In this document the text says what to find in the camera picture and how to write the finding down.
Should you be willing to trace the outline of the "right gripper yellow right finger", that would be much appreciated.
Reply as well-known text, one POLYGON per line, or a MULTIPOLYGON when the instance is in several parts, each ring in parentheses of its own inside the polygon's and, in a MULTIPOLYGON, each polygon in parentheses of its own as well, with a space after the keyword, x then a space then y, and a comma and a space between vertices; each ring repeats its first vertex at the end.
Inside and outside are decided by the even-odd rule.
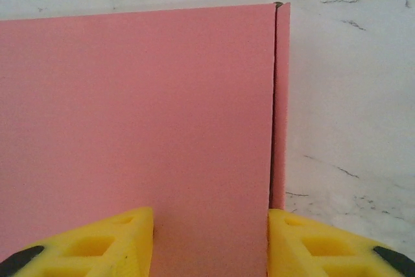
POLYGON ((413 276, 414 261, 378 241, 285 210, 268 212, 268 276, 413 276))

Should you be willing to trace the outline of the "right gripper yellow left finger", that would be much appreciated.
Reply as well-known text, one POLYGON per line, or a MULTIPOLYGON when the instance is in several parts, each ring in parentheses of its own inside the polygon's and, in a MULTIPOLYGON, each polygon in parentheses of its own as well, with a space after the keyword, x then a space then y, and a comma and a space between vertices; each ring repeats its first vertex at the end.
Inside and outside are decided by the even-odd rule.
POLYGON ((42 239, 1 262, 2 276, 148 276, 154 220, 137 208, 42 239))

